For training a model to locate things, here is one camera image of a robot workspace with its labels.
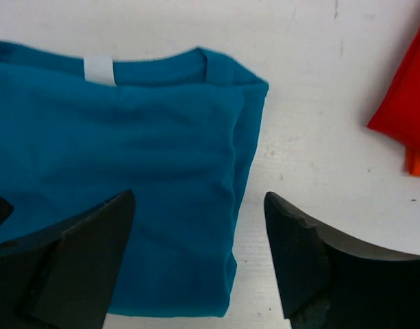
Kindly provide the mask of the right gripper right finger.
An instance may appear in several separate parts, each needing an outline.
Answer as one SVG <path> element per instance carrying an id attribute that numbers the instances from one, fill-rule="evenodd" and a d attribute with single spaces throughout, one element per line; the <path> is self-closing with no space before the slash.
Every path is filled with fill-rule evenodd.
<path id="1" fill-rule="evenodd" d="M 274 192 L 264 215 L 293 328 L 420 328 L 420 255 L 357 239 Z"/>

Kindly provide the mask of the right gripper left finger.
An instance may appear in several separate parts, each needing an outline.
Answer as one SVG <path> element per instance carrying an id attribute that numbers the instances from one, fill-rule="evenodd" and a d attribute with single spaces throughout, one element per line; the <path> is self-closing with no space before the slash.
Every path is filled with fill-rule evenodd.
<path id="1" fill-rule="evenodd" d="M 0 243 L 0 328 L 101 328 L 135 207 L 126 190 Z"/>

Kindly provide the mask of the blue t shirt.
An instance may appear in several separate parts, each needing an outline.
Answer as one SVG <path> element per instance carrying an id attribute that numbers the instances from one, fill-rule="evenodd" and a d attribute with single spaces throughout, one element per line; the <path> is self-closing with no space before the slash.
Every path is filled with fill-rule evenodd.
<path id="1" fill-rule="evenodd" d="M 201 48 L 112 67 L 113 85 L 92 83 L 80 58 L 0 41 L 0 196 L 14 206 L 0 243 L 129 189 L 109 311 L 222 317 L 269 86 Z"/>

